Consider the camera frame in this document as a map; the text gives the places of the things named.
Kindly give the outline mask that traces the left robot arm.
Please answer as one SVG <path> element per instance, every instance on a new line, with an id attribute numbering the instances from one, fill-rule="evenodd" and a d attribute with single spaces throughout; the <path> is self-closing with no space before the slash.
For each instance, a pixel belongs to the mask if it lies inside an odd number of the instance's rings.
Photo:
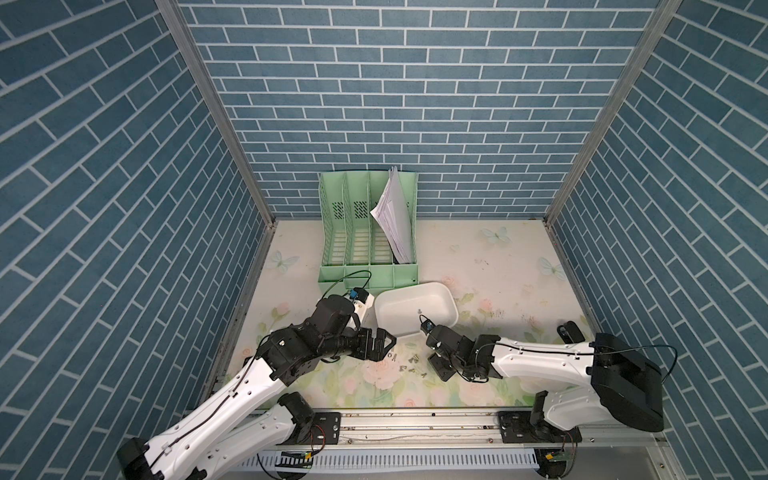
<path id="1" fill-rule="evenodd" d="M 298 325 L 268 334 L 254 356 L 208 400 L 149 440 L 132 438 L 116 457 L 127 479 L 219 479 L 258 452 L 306 439 L 314 410 L 285 390 L 322 361 L 380 362 L 396 338 L 362 322 L 374 295 L 328 295 Z"/>

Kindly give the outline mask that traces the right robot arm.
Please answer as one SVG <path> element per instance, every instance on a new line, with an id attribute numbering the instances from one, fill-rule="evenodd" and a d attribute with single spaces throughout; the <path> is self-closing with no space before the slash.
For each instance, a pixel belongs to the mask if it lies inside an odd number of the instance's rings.
<path id="1" fill-rule="evenodd" d="M 442 381 L 458 375 L 468 383 L 529 377 L 562 384 L 560 391 L 537 392 L 528 414 L 500 414 L 506 443 L 579 443 L 580 426 L 608 420 L 644 432 L 663 430 L 664 377 L 642 348 L 607 333 L 588 341 L 573 322 L 559 329 L 565 343 L 540 344 L 490 334 L 471 339 L 421 319 L 433 352 L 429 363 Z"/>

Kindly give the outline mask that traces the white plastic storage box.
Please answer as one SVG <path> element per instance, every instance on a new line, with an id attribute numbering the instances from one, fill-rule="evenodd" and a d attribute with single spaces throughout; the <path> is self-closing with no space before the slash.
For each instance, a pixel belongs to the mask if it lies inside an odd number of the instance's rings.
<path id="1" fill-rule="evenodd" d="M 417 309 L 421 309 L 422 314 L 417 314 Z M 395 337 L 419 333 L 424 318 L 448 327 L 459 319 L 451 291 L 439 282 L 383 292 L 374 301 L 374 314 L 378 327 Z"/>

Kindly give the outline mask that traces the green plastic file organizer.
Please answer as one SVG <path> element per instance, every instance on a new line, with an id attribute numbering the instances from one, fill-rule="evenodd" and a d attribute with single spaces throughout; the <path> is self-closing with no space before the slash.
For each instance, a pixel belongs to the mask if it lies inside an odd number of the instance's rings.
<path id="1" fill-rule="evenodd" d="M 324 246 L 318 285 L 323 294 L 359 286 L 378 294 L 419 282 L 418 264 L 396 261 L 385 233 L 371 216 L 388 180 L 385 171 L 320 175 Z"/>

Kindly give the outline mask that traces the white paper stack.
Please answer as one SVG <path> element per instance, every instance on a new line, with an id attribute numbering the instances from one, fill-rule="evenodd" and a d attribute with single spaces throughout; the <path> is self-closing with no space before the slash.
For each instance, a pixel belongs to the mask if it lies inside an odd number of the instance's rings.
<path id="1" fill-rule="evenodd" d="M 414 263 L 411 216 L 396 167 L 389 170 L 387 183 L 371 216 L 387 238 L 396 262 Z"/>

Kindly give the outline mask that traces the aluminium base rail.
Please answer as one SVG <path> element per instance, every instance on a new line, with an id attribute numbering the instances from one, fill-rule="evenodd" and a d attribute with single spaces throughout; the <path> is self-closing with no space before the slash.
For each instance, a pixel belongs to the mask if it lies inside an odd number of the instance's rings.
<path id="1" fill-rule="evenodd" d="M 277 448 L 371 447 L 389 449 L 528 448 L 572 452 L 589 447 L 658 447 L 665 437 L 618 424 L 589 424 L 568 432 L 536 427 L 528 409 L 314 411 L 276 404 L 254 411 L 233 428 L 221 420 L 197 426 L 185 418 L 149 441 L 151 457 L 185 454 L 192 463 Z"/>

